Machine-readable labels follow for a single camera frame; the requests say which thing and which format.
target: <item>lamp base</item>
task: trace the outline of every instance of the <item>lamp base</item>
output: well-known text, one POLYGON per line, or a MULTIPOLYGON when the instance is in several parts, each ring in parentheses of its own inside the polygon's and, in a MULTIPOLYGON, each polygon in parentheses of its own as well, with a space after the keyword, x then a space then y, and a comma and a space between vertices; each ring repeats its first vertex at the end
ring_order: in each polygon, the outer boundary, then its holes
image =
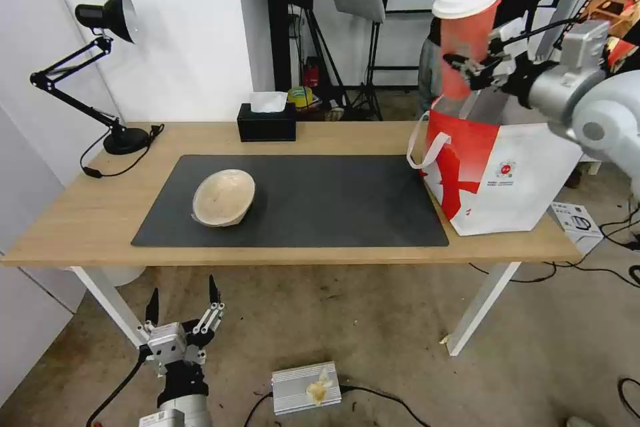
POLYGON ((139 128, 127 128, 117 134, 111 132, 103 143, 111 155, 133 153, 149 145, 149 134, 139 128))

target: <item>bag handle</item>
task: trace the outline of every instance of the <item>bag handle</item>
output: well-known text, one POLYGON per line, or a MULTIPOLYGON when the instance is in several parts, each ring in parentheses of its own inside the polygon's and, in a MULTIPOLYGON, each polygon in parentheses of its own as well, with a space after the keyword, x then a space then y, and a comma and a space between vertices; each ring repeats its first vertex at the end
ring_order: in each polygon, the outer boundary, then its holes
POLYGON ((444 132, 439 132, 435 136, 435 139, 433 139, 433 142, 431 143, 429 150, 427 150, 427 153, 425 153, 425 157, 422 159, 422 162, 415 163, 413 161, 413 159, 411 158, 411 152, 415 147, 415 141, 418 138, 418 133, 420 132, 420 124, 428 116, 429 116, 429 110, 423 113, 422 116, 417 120, 417 122, 415 123, 415 127, 413 127, 413 131, 411 132, 411 136, 409 137, 409 147, 407 148, 407 161, 409 162, 409 165, 416 170, 423 169, 427 165, 435 162, 435 159, 440 153, 440 151, 442 150, 442 147, 444 147, 446 143, 451 143, 451 136, 447 135, 444 132))

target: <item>desk lamp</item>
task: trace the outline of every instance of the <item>desk lamp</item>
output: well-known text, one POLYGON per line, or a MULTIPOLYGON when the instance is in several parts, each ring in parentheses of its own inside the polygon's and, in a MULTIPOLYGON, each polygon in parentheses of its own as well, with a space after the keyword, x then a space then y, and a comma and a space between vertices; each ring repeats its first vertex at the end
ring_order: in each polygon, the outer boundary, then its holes
POLYGON ((53 95, 85 115, 106 125, 109 128, 109 135, 104 140, 106 152, 113 155, 124 155, 149 147, 153 139, 149 137, 146 131, 139 128, 127 128, 120 124, 118 117, 89 107, 56 87, 56 84, 61 80, 110 54, 113 39, 105 33, 106 29, 111 30, 122 40, 135 43, 138 28, 133 3, 131 0, 107 0, 104 6, 78 5, 75 8, 75 17, 80 24, 90 28, 96 38, 88 45, 54 63, 52 66, 32 73, 30 77, 31 83, 40 90, 53 95), (98 54, 91 56, 90 59, 78 65, 65 66, 74 58, 90 51, 94 47, 100 50, 98 54))

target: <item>shopping bag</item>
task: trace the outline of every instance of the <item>shopping bag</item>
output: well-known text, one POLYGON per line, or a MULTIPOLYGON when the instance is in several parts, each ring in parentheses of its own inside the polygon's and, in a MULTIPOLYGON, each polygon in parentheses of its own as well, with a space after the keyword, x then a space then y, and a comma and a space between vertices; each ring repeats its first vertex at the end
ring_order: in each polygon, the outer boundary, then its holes
POLYGON ((461 236, 535 227, 582 155, 546 123, 488 125, 429 111, 409 138, 407 161, 420 170, 461 236), (425 154, 411 153, 429 117, 425 154))

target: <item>wooden table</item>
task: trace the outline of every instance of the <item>wooden table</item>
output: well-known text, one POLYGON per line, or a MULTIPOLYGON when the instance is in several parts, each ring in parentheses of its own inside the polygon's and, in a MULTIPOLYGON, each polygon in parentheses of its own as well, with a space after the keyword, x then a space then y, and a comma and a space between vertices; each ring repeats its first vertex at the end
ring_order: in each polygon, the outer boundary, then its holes
MULTIPOLYGON (((148 128, 148 125, 137 125, 148 128)), ((234 123, 170 123, 147 156, 120 177, 79 176, 2 259, 6 266, 71 267, 137 346, 139 321, 92 266, 444 264, 499 262, 449 338, 457 355, 521 262, 577 261, 547 215, 531 232, 460 237, 443 217, 448 247, 145 248, 131 239, 181 155, 403 155, 413 122, 299 123, 296 142, 241 143, 234 123)), ((135 156, 102 152, 91 167, 119 171, 135 156)))

